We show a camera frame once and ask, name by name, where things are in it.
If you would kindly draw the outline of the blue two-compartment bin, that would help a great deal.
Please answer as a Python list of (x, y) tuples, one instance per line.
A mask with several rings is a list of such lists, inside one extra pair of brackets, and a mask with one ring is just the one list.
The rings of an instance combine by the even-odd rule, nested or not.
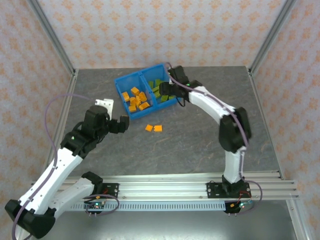
[[(147, 67), (142, 70), (135, 71), (133, 73), (116, 78), (114, 80), (115, 88), (118, 94), (120, 95), (124, 109), (127, 111), (131, 120), (142, 118), (153, 112), (162, 110), (164, 108), (170, 107), (178, 103), (177, 99), (175, 100), (168, 99), (165, 102), (161, 102), (162, 96), (160, 96), (159, 98), (155, 97), (153, 88), (150, 88), (148, 84), (149, 81), (154, 81), (154, 88), (156, 88), (155, 79), (160, 79), (164, 82), (169, 81), (169, 76), (165, 71), (165, 65), (163, 63), (153, 65), (151, 67)], [(146, 102), (149, 103), (150, 107), (142, 111), (140, 111), (139, 108), (136, 107), (135, 112), (129, 111), (130, 101), (125, 102), (122, 96), (122, 93), (127, 92), (130, 98), (134, 97), (135, 95), (131, 93), (131, 89), (133, 87), (136, 87), (139, 89), (140, 92), (145, 93), (147, 97)]]

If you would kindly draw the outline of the left controller circuit board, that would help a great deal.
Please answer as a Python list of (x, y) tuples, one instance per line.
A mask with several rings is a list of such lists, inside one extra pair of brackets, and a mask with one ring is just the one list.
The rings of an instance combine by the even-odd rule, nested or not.
[(105, 200), (86, 200), (84, 202), (84, 206), (85, 206), (85, 212), (89, 215), (89, 217), (91, 216), (95, 216), (97, 217), (97, 215), (99, 215), (100, 213), (102, 213), (102, 209), (104, 209), (106, 204)]

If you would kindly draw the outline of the controller circuit board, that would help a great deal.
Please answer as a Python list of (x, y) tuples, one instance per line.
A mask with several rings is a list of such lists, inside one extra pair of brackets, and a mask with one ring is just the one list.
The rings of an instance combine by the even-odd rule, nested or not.
[(89, 215), (89, 217), (91, 216), (95, 216), (97, 217), (97, 215), (99, 215), (100, 213), (102, 213), (102, 209), (104, 209), (106, 204), (105, 200), (86, 200), (84, 202), (84, 206), (85, 206), (85, 212)]
[(228, 216), (237, 216), (249, 210), (253, 206), (253, 201), (252, 200), (225, 201), (224, 205), (225, 205), (224, 213), (226, 213)]

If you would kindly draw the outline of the right controller circuit board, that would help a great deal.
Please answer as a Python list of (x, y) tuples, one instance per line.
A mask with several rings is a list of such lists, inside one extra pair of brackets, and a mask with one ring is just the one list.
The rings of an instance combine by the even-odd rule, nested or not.
[(225, 201), (224, 205), (225, 205), (224, 213), (226, 213), (228, 216), (237, 216), (249, 210), (253, 206), (253, 201), (252, 200)]

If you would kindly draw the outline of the aluminium table side rail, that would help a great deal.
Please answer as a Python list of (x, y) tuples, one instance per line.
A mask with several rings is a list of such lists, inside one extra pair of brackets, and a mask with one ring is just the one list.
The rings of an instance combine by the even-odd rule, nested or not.
[(255, 83), (254, 77), (253, 77), (252, 70), (250, 68), (248, 68), (248, 67), (247, 67), (247, 73), (248, 73), (248, 77), (249, 77), (249, 80), (250, 80), (250, 83), (251, 83), (251, 86), (252, 86), (252, 90), (254, 92), (255, 99), (256, 99), (260, 114), (261, 114), (261, 118), (263, 120), (263, 126), (264, 126), (264, 129), (265, 129), (267, 137), (268, 137), (268, 144), (270, 145), (270, 147), (272, 149), (272, 154), (274, 156), (274, 159), (277, 162), (277, 169), (274, 169), (274, 170), (277, 170), (279, 172), (280, 178), (283, 180), (283, 179), (285, 179), (285, 176), (283, 175), (283, 168), (282, 168), (281, 162), (278, 159), (278, 156), (277, 156), (277, 153), (276, 153), (276, 149), (275, 149), (275, 146), (274, 146), (274, 143), (273, 143), (273, 139), (272, 139), (272, 136), (271, 136), (270, 131), (269, 131), (269, 127), (268, 127), (268, 124), (267, 124), (267, 119), (265, 117), (263, 106), (262, 106), (261, 100), (259, 98), (259, 93), (258, 93), (258, 90), (257, 90), (257, 86), (256, 86), (256, 83)]
[(64, 130), (65, 130), (72, 98), (73, 98), (72, 96), (61, 97), (62, 104), (61, 104), (61, 108), (60, 108), (60, 113), (58, 116), (56, 127), (55, 127), (52, 134), (49, 134), (47, 124), (45, 123), (45, 120), (47, 119), (47, 114), (49, 113), (49, 107), (46, 107), (46, 110), (44, 111), (43, 126), (44, 126), (44, 130), (45, 130), (47, 139), (49, 141), (49, 149), (47, 151), (47, 156), (43, 162), (41, 173), (43, 173), (45, 171), (45, 169), (51, 163), (51, 161), (53, 160), (53, 157), (54, 157), (54, 148), (52, 147), (51, 142), (53, 142), (55, 147), (58, 148), (60, 146), (61, 140), (63, 139)]

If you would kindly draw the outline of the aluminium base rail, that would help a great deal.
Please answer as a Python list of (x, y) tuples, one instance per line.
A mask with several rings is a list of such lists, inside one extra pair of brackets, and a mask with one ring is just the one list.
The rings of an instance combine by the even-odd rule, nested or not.
[[(280, 178), (278, 171), (245, 172), (252, 200), (298, 200), (294, 180)], [(221, 173), (147, 174), (103, 176), (105, 183), (118, 183), (121, 201), (204, 201), (207, 183), (221, 181)]]

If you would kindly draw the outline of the aluminium frame post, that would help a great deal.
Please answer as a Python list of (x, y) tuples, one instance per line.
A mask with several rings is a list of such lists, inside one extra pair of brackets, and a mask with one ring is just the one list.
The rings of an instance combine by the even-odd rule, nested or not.
[(258, 53), (256, 54), (251, 66), (248, 68), (250, 76), (253, 76), (257, 71), (265, 56), (267, 55), (274, 40), (278, 36), (283, 24), (288, 18), (297, 0), (285, 0), (279, 14), (277, 15), (273, 25), (271, 26), (265, 40), (263, 41)]
[(61, 41), (59, 40), (54, 28), (52, 27), (49, 19), (47, 18), (41, 4), (38, 0), (26, 0), (31, 7), (32, 11), (34, 12), (35, 16), (37, 17), (38, 21), (40, 22), (41, 27), (45, 31), (46, 35), (48, 36), (49, 40), (51, 41), (55, 51), (57, 52), (58, 56), (60, 57), (63, 65), (67, 69), (69, 73), (72, 75), (75, 74), (76, 69), (73, 67), (71, 60), (69, 59)]

